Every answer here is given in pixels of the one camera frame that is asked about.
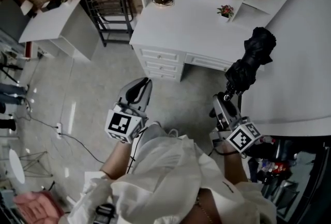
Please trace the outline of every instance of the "red object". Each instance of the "red object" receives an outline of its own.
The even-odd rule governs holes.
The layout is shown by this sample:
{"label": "red object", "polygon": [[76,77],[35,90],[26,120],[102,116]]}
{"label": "red object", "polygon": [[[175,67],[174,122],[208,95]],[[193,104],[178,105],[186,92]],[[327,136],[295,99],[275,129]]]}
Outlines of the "red object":
{"label": "red object", "polygon": [[276,169],[273,169],[273,173],[277,174],[290,170],[290,166],[287,162],[275,162],[274,168],[275,167]]}
{"label": "red object", "polygon": [[57,224],[64,215],[49,191],[16,196],[14,203],[28,224]]}
{"label": "red object", "polygon": [[25,44],[25,57],[32,56],[32,42],[26,42]]}

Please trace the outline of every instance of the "person's leg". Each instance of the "person's leg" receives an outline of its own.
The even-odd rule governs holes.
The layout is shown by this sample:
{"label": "person's leg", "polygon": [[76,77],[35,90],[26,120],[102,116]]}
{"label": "person's leg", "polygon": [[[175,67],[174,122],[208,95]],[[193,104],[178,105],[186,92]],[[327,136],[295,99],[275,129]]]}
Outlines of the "person's leg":
{"label": "person's leg", "polygon": [[3,103],[8,103],[8,104],[17,104],[17,105],[21,105],[24,102],[24,98],[23,97],[13,97],[13,96],[9,96],[6,94],[2,94],[0,93],[0,102]]}
{"label": "person's leg", "polygon": [[24,87],[0,83],[0,93],[26,95],[26,92]]}
{"label": "person's leg", "polygon": [[13,131],[16,130],[16,124],[14,119],[0,119],[0,128],[9,128]]}

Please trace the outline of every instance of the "white shelf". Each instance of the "white shelf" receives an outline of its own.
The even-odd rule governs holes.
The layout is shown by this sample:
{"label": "white shelf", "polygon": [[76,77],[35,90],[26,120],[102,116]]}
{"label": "white shelf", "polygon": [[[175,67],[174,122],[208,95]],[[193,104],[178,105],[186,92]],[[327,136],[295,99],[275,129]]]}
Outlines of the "white shelf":
{"label": "white shelf", "polygon": [[244,0],[247,5],[258,8],[269,14],[274,14],[283,5],[285,0]]}
{"label": "white shelf", "polygon": [[271,15],[247,4],[242,4],[232,23],[245,28],[266,26]]}

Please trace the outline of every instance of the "power outlet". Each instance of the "power outlet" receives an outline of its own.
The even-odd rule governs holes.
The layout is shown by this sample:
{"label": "power outlet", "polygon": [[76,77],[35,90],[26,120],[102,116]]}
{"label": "power outlet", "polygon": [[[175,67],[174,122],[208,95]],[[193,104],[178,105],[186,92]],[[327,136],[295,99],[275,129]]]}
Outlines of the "power outlet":
{"label": "power outlet", "polygon": [[58,139],[62,138],[62,125],[61,123],[56,123],[57,129],[56,129],[56,136]]}

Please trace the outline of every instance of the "hand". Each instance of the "hand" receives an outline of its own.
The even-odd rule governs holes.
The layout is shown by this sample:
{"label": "hand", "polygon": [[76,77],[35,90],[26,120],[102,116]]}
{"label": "hand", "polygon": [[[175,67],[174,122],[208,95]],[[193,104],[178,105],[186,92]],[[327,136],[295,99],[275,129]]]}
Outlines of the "hand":
{"label": "hand", "polygon": [[229,153],[229,152],[235,152],[235,151],[237,151],[237,150],[234,148],[234,146],[232,146],[232,145],[230,144],[230,142],[227,141],[227,140],[224,140],[224,141],[223,141],[221,147],[223,148],[223,152],[224,152],[224,153]]}

